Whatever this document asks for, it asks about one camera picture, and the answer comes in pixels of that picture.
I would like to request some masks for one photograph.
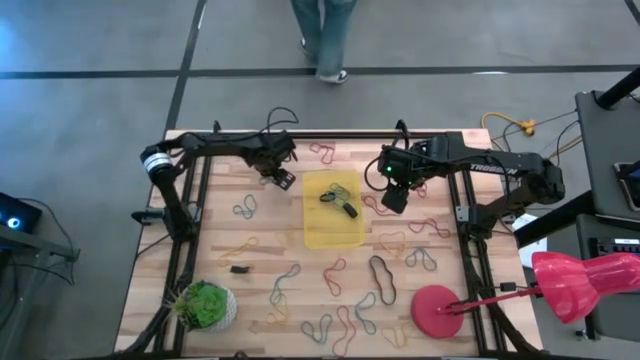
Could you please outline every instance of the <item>concrete floor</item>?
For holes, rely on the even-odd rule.
[[[196,5],[5,0],[0,79],[19,71],[69,77],[56,72],[178,70]],[[258,128],[278,105],[298,113],[299,128],[388,128],[399,118],[414,128],[470,128],[489,111],[543,120],[573,110],[576,92],[605,89],[624,76],[575,71],[591,65],[622,71],[607,65],[637,63],[639,31],[623,0],[364,0],[353,15],[349,67],[422,67],[423,73],[443,66],[565,67],[539,68],[553,72],[546,74],[449,69],[352,76],[340,87],[309,76],[193,78],[177,127],[210,129],[220,120],[225,128]],[[306,67],[298,40],[286,0],[209,0],[191,68]],[[39,290],[24,358],[97,356],[113,348],[140,234],[129,213],[145,206],[150,189],[138,154],[165,130],[177,83],[167,76],[0,80],[0,151],[10,154],[2,161],[0,190],[47,202],[82,248],[76,286],[52,278]],[[555,137],[575,119],[510,142],[514,151],[549,155]],[[499,135],[504,125],[492,120],[491,133]],[[581,146],[563,154],[562,165],[568,198],[589,188]],[[63,241],[48,219],[42,228]],[[574,236],[560,233],[552,249],[575,251]],[[640,350],[614,339],[578,342],[572,329],[579,325],[562,326],[537,300],[535,308],[544,346],[554,354],[624,359]]]

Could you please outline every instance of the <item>yellow container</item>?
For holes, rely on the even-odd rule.
[[[338,184],[349,191],[348,203],[358,212],[351,218],[320,196]],[[303,175],[304,243],[309,249],[346,249],[364,242],[360,177],[356,171],[310,171]]]

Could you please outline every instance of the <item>red lamp base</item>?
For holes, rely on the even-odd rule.
[[[452,337],[462,327],[464,315],[439,314],[438,309],[458,301],[458,296],[444,286],[425,286],[416,291],[411,301],[413,322],[432,338]]]

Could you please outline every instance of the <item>green succulent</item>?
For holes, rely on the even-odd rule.
[[[225,316],[227,291],[199,281],[189,285],[170,307],[188,328],[206,328]]]

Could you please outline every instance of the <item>jeans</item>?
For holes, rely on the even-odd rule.
[[[321,26],[318,0],[291,0],[306,43],[306,55],[318,67],[317,76],[337,76],[342,70],[349,15],[357,1],[324,0],[324,26]]]

